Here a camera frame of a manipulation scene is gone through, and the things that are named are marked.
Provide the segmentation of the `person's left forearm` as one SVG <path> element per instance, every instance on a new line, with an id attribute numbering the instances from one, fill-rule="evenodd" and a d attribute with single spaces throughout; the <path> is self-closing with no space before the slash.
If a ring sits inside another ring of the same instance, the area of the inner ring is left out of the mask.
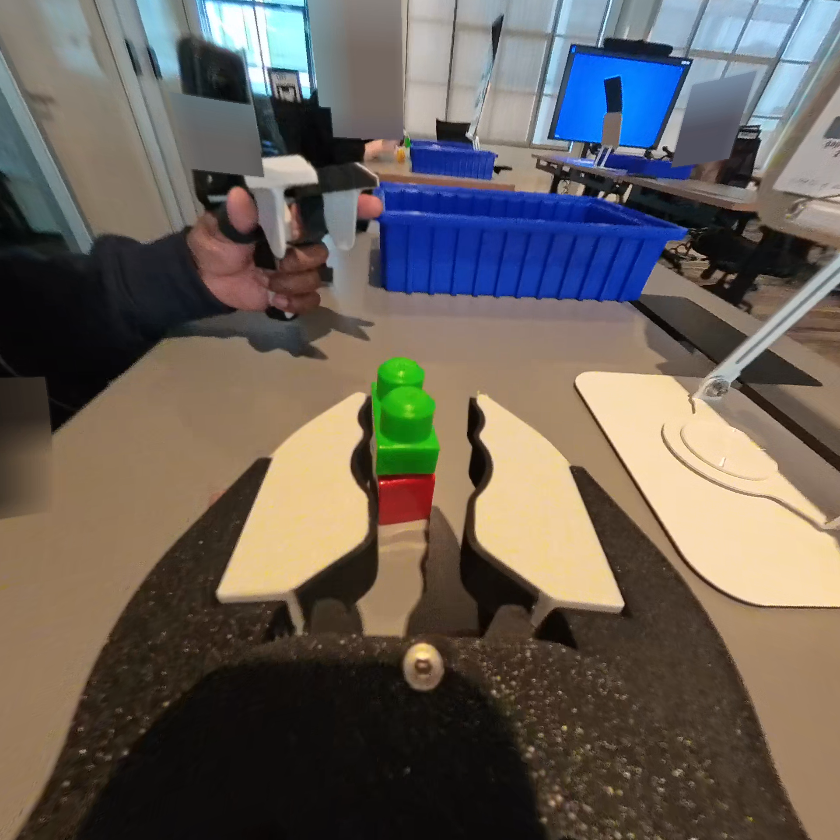
<path id="1" fill-rule="evenodd" d="M 2 251 L 2 378 L 45 379 L 54 431 L 169 332 L 231 312 L 203 284 L 186 237 L 109 235 L 85 255 Z"/>

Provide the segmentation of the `person's left hand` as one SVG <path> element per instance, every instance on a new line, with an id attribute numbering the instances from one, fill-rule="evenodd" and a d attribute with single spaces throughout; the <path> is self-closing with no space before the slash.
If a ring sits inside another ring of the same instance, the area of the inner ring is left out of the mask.
<path id="1" fill-rule="evenodd" d="M 204 285 L 226 307 L 276 308 L 299 316 L 320 304 L 320 269 L 329 258 L 323 243 L 290 246 L 270 267 L 261 267 L 255 262 L 256 245 L 227 238 L 209 212 L 196 220 L 186 241 Z"/>

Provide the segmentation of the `black office chair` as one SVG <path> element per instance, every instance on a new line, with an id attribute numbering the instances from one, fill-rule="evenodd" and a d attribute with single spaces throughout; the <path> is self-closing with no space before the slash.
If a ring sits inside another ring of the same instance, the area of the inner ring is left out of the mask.
<path id="1" fill-rule="evenodd" d="M 689 232 L 688 245 L 706 257 L 707 268 L 700 274 L 702 280 L 713 278 L 717 272 L 723 285 L 726 277 L 737 275 L 755 256 L 759 241 L 738 234 L 727 227 L 706 227 Z"/>

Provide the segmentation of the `wooden office desk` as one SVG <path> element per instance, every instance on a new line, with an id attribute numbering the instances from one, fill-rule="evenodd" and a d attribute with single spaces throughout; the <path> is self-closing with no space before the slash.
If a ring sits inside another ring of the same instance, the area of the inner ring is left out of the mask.
<path id="1" fill-rule="evenodd" d="M 409 164 L 394 161 L 371 161 L 370 169 L 378 176 L 380 182 L 439 186 L 443 188 L 469 188 L 499 192 L 514 192 L 516 190 L 516 186 L 513 184 L 494 180 L 417 173 L 411 169 Z"/>
<path id="2" fill-rule="evenodd" d="M 756 190 L 692 179 L 681 181 L 627 174 L 562 154 L 533 153 L 532 158 L 538 171 L 552 176 L 551 190 L 554 193 L 562 181 L 580 184 L 595 195 L 616 195 L 619 198 L 623 198 L 630 187 L 637 186 L 736 213 L 756 215 L 759 212 Z"/>

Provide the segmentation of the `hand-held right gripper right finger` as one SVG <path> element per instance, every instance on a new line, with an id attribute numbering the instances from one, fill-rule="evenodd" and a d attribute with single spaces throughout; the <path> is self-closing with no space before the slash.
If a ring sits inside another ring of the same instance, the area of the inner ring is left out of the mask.
<path id="1" fill-rule="evenodd" d="M 482 609 L 620 614 L 625 601 L 570 461 L 487 394 L 469 399 L 469 478 L 461 580 Z"/>

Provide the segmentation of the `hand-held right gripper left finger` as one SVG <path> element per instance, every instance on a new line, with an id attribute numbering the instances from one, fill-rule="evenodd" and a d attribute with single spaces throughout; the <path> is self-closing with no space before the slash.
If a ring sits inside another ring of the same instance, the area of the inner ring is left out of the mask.
<path id="1" fill-rule="evenodd" d="M 303 588 L 371 536 L 367 491 L 352 457 L 363 444 L 355 392 L 291 434 L 272 454 L 215 596 L 221 604 L 286 607 L 294 633 L 305 632 Z"/>

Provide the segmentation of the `blue ribbed plastic bin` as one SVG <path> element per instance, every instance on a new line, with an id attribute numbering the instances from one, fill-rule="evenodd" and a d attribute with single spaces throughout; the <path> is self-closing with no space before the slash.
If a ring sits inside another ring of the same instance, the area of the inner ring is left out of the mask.
<path id="1" fill-rule="evenodd" d="M 635 301 L 684 227 L 587 196 L 384 182 L 381 284 L 405 294 Z"/>
<path id="2" fill-rule="evenodd" d="M 477 150 L 471 143 L 412 140 L 408 148 L 412 171 L 488 181 L 497 164 L 497 153 Z"/>
<path id="3" fill-rule="evenodd" d="M 695 168 L 693 164 L 673 166 L 672 161 L 669 160 L 653 160 L 638 155 L 616 153 L 611 153 L 604 164 L 597 164 L 594 160 L 574 157 L 563 157 L 562 161 L 566 164 L 579 165 L 589 170 L 601 168 L 627 175 L 677 181 L 690 179 Z"/>

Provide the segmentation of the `instruction poster board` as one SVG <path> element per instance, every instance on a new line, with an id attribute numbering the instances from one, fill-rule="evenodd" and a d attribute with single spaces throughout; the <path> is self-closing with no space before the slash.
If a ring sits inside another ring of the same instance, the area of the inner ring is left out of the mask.
<path id="1" fill-rule="evenodd" d="M 769 228 L 838 246 L 839 49 L 836 36 L 764 169 L 757 207 Z"/>

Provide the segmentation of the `green two-stud block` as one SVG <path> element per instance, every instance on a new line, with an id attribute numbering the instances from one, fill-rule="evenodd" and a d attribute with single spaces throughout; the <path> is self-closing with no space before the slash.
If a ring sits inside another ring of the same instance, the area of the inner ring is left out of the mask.
<path id="1" fill-rule="evenodd" d="M 378 477 L 432 475 L 439 456 L 435 399 L 425 371 L 405 357 L 383 362 L 371 384 L 371 454 Z"/>

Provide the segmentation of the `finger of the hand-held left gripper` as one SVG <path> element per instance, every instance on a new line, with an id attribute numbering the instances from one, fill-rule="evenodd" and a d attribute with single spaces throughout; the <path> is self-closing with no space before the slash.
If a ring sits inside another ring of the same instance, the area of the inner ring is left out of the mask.
<path id="1" fill-rule="evenodd" d="M 325 231 L 338 250 L 349 251 L 356 239 L 360 197 L 378 188 L 380 180 L 361 163 L 325 166 L 316 175 Z"/>

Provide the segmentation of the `computer monitor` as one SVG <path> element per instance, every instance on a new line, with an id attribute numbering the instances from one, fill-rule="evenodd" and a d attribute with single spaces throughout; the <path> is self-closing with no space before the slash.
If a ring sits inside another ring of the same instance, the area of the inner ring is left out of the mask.
<path id="1" fill-rule="evenodd" d="M 683 56 L 632 55 L 573 43 L 563 68 L 548 140 L 596 144 L 603 121 L 620 112 L 617 145 L 656 148 L 686 84 L 693 60 Z"/>

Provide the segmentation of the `red single-stud block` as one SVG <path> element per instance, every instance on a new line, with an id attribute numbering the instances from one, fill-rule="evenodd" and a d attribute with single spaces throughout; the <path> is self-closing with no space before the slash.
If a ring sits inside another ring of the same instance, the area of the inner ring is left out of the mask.
<path id="1" fill-rule="evenodd" d="M 377 478 L 377 523 L 391 526 L 425 521 L 433 506 L 436 475 L 403 474 Z"/>

